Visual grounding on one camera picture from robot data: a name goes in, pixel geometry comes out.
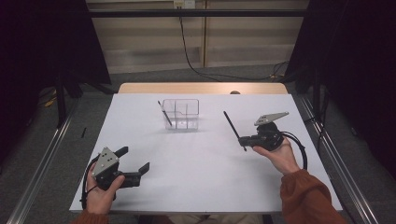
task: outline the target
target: orange sleeve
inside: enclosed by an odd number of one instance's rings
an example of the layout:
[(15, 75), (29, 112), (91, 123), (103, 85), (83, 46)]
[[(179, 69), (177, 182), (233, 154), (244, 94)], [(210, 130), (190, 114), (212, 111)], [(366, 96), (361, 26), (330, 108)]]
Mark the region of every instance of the orange sleeve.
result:
[(306, 170), (282, 177), (280, 198), (287, 223), (346, 223), (332, 207), (326, 185)]
[(96, 215), (83, 210), (82, 213), (70, 224), (107, 224), (108, 215)]

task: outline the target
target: white surface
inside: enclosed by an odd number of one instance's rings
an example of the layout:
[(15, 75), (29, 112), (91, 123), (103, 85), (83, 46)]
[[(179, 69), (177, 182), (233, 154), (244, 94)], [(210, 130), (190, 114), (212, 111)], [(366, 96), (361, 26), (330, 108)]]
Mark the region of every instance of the white surface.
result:
[[(164, 128), (157, 101), (198, 99), (199, 129), (181, 133)], [(140, 187), (120, 189), (112, 211), (136, 213), (268, 213), (281, 211), (282, 177), (271, 162), (250, 147), (245, 152), (223, 115), (226, 111), (240, 136), (256, 134), (254, 121), (264, 114), (289, 111), (275, 121), (280, 131), (294, 133), (306, 147), (308, 171), (324, 182), (335, 209), (342, 210), (329, 178), (291, 95), (116, 94), (99, 134), (92, 158), (103, 147), (129, 147), (120, 170), (135, 172), (146, 162), (150, 170)], [(301, 152), (292, 142), (303, 166)], [(81, 186), (71, 211), (80, 211)]]

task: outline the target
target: black pen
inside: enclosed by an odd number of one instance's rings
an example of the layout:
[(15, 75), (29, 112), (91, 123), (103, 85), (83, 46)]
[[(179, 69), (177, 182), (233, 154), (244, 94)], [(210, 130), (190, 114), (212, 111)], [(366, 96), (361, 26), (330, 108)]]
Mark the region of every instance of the black pen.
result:
[(172, 122), (171, 122), (171, 120), (169, 119), (168, 115), (166, 114), (165, 109), (163, 109), (163, 106), (161, 105), (160, 101), (158, 101), (158, 104), (160, 105), (161, 111), (162, 111), (163, 114), (166, 116), (166, 119), (168, 120), (169, 124), (172, 126)]

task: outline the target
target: wall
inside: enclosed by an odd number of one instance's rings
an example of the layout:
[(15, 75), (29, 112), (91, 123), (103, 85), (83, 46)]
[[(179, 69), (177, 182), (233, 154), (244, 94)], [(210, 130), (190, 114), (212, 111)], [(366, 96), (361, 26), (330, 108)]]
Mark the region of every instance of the wall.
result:
[[(196, 1), (196, 8), (305, 9), (307, 0)], [(87, 0), (89, 9), (171, 9), (173, 1)], [(92, 19), (110, 74), (189, 67), (179, 18)], [(183, 18), (193, 67), (280, 63), (303, 18)]]

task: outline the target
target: hand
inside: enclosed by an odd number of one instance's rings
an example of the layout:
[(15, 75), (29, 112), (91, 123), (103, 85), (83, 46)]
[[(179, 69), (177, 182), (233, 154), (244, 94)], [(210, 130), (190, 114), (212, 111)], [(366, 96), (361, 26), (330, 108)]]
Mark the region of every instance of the hand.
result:
[[(92, 173), (95, 164), (96, 163), (91, 166), (89, 174)], [(113, 183), (111, 183), (111, 186), (108, 190), (102, 190), (99, 189), (99, 187), (96, 187), (96, 180), (89, 175), (87, 179), (87, 190), (92, 188), (94, 189), (92, 189), (87, 196), (87, 211), (97, 215), (108, 214), (111, 204), (113, 204), (114, 194), (116, 193), (117, 189), (121, 187), (121, 184), (124, 180), (125, 176), (120, 175), (113, 181)]]
[(282, 145), (273, 151), (268, 151), (263, 147), (253, 147), (253, 150), (268, 158), (275, 168), (283, 175), (288, 175), (301, 170), (294, 158), (290, 141), (286, 137), (284, 137)]

